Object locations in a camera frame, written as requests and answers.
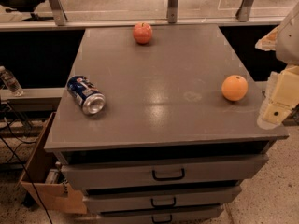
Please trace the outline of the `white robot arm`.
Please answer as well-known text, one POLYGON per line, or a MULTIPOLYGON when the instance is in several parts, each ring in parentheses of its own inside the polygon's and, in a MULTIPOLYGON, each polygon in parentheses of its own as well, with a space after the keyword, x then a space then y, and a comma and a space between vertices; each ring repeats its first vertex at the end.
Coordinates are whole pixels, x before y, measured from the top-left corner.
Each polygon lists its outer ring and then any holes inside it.
POLYGON ((287 64, 280 73, 272 72, 266 82, 257 124, 270 130, 279 126, 299 105, 299 4, 279 26, 259 39, 255 48, 273 50, 276 58, 287 64))

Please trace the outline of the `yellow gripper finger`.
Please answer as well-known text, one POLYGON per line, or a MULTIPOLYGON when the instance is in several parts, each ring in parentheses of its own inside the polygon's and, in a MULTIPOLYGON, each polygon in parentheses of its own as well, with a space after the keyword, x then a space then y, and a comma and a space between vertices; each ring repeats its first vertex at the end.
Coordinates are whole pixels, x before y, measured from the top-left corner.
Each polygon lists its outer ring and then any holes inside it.
POLYGON ((255 48, 263 51, 275 51, 277 43, 278 27, 272 29, 255 44, 255 48))
POLYGON ((270 74, 257 124, 262 129, 275 129, 298 105, 299 66, 289 64, 280 73, 270 74))

